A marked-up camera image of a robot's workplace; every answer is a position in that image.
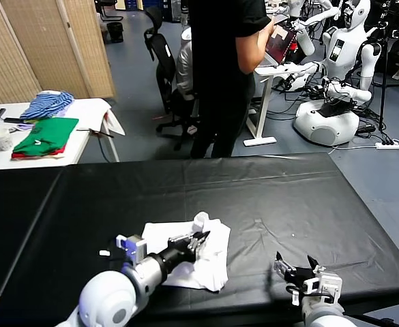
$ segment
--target black table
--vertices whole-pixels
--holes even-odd
[[[0,170],[0,293],[61,168]]]
[[[161,287],[131,326],[300,320],[270,264],[310,254],[343,278],[348,314],[399,304],[399,250],[325,154],[70,166],[63,171],[0,300],[0,324],[56,324],[106,270],[98,251],[146,222],[199,211],[231,228],[218,294]]]

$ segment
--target wooden folding screen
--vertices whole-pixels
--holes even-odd
[[[93,0],[0,0],[0,103],[42,89],[115,95]]]
[[[0,103],[25,102],[42,89],[0,8]]]

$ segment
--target person's hand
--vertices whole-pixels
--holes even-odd
[[[269,36],[275,31],[275,16],[270,17],[270,23],[266,25],[265,30]]]

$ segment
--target white table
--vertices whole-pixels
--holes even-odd
[[[260,76],[261,82],[264,84],[264,88],[263,95],[261,97],[260,117],[257,119],[256,124],[254,124],[249,117],[251,114],[257,114],[254,109],[249,110],[248,119],[246,119],[246,125],[248,126],[248,129],[250,130],[254,138],[244,140],[243,143],[245,144],[245,146],[276,143],[276,139],[273,136],[268,136],[265,138],[263,137],[263,129],[265,126],[267,108],[269,107],[269,100],[272,91],[272,85],[274,84],[274,79],[286,79],[287,77],[289,77],[290,74],[293,73],[291,71],[292,67],[292,64],[289,64],[286,67],[283,65],[279,65],[277,67],[257,67],[255,69],[256,74]]]
[[[0,108],[6,111],[2,118],[19,118],[19,116],[29,107],[29,103],[21,104],[0,104]],[[121,135],[125,135],[122,127],[110,110],[110,105],[103,99],[76,99],[68,108],[65,118],[79,119],[74,131],[70,134],[68,143],[66,144],[63,157],[60,158],[40,158],[11,160],[12,149],[9,151],[0,150],[0,169],[16,169],[16,168],[36,168],[36,167],[53,167],[67,166],[77,164],[84,148],[89,140],[90,131],[78,131],[77,129],[93,129],[103,131],[109,134],[109,130],[115,131]],[[0,128],[15,127],[16,124],[4,123],[0,120]],[[16,146],[25,139],[30,131],[16,131],[12,133],[13,145]],[[107,149],[111,161],[119,162],[119,156],[112,138],[103,137],[108,143]]]

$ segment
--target gray floor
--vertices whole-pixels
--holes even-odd
[[[173,151],[174,139],[157,136],[155,127],[168,121],[155,78],[156,63],[145,48],[143,32],[151,26],[150,20],[140,12],[118,12],[125,16],[124,43],[108,44],[106,51],[111,64],[117,98],[112,102],[126,136],[115,138],[122,161],[187,158],[191,143],[185,143],[179,152]],[[165,35],[175,56],[179,51],[181,26],[164,23],[160,33]],[[211,79],[218,84],[219,75]],[[381,90],[376,89],[371,108],[379,110]],[[270,110],[283,110],[285,104],[280,95],[273,95]],[[391,137],[399,139],[399,88],[387,90],[385,122]],[[179,133],[167,130],[166,133]],[[233,155],[273,155],[283,153],[330,152],[331,149],[306,142],[291,128],[290,121],[267,120],[264,136],[275,136],[277,144],[246,148],[243,140],[250,138],[248,130],[240,135]],[[374,140],[355,139],[350,146],[373,145]],[[331,158],[368,205],[379,223],[399,248],[399,151],[356,149],[334,151]],[[103,162],[95,139],[89,142],[82,156],[82,163]],[[375,317],[391,317],[399,323],[399,306],[371,313]]]

